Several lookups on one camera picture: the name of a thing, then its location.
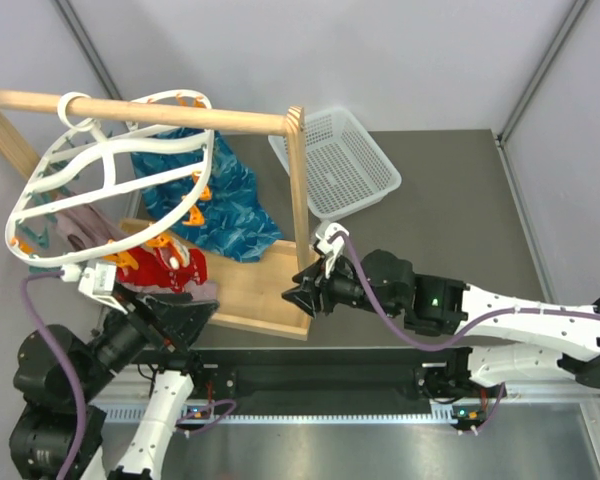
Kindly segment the white round clip hanger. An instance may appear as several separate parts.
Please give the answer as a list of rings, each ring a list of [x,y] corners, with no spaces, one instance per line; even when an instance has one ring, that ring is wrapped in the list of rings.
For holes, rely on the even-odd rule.
[[[214,129],[200,128],[202,133],[190,137],[161,140],[155,136],[171,131],[181,123],[150,118],[136,120],[129,113],[123,113],[122,119],[129,131],[107,136],[101,128],[101,121],[105,118],[103,113],[85,113],[84,119],[78,123],[69,120],[69,107],[74,101],[91,99],[80,92],[69,92],[52,101],[52,110],[68,131],[42,156],[7,219],[4,233],[6,246],[16,258],[29,266],[54,268],[70,263],[79,264],[140,246],[181,220],[200,201],[202,189],[208,184],[212,169]],[[203,159],[197,164],[126,181],[118,177],[116,157],[119,155],[133,152],[170,155],[195,150],[203,152]],[[20,222],[28,224],[33,220],[45,220],[80,205],[92,206],[110,198],[142,193],[148,187],[192,178],[192,173],[196,171],[201,172],[200,183],[183,196],[171,213],[122,240],[49,257],[29,252],[24,247],[24,241],[17,237],[16,225]]]

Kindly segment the red christmas sock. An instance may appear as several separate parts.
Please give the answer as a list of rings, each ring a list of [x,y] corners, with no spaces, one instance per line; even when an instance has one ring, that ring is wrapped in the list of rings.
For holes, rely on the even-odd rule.
[[[199,249],[171,243],[167,252],[165,264],[169,271],[170,288],[174,292],[182,293],[193,285],[201,286],[207,282],[206,259]]]
[[[117,254],[116,280],[126,288],[148,293],[182,293],[175,274],[153,253],[134,247]]]

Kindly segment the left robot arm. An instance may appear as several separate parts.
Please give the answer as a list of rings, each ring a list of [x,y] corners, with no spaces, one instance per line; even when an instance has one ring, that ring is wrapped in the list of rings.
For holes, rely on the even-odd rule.
[[[104,412],[92,400],[147,347],[183,354],[220,303],[189,294],[115,289],[120,306],[89,342],[61,324],[47,325],[30,298],[36,325],[18,350],[14,387],[26,402],[9,438],[10,456],[24,479],[76,479],[101,445]]]

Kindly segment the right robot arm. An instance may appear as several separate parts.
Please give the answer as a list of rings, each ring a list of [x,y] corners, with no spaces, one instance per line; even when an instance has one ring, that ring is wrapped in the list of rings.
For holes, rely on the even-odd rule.
[[[417,274],[374,250],[363,259],[320,255],[282,298],[311,317],[337,306],[387,319],[425,352],[454,356],[421,381],[433,397],[459,397],[510,381],[572,379],[600,390],[600,298],[567,306],[490,292],[460,280]]]

